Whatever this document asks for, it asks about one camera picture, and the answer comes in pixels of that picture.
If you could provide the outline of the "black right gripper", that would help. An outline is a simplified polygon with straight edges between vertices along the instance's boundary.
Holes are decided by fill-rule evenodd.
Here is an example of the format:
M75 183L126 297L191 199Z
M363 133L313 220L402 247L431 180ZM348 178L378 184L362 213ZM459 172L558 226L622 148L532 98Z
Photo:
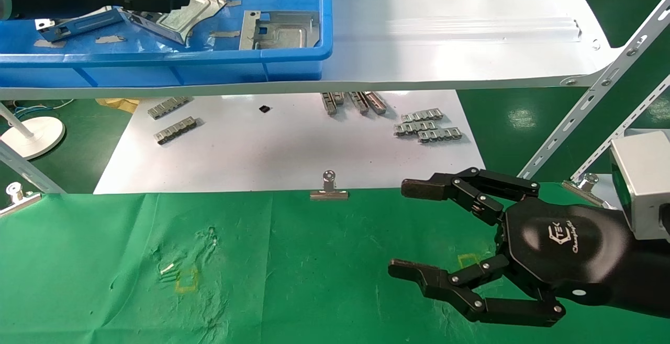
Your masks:
M634 241L622 212L527 198L539 196L539 183L478 168L405 179L400 193L451 200L490 226L500 224L495 242L502 255L457 272L398 259L388 263L388 275L415 282L424 298L450 304L468 321L552 327L566 314L556 298L615 305L624 259ZM504 213L495 197L518 203ZM474 291L503 275L532 299L483 298Z

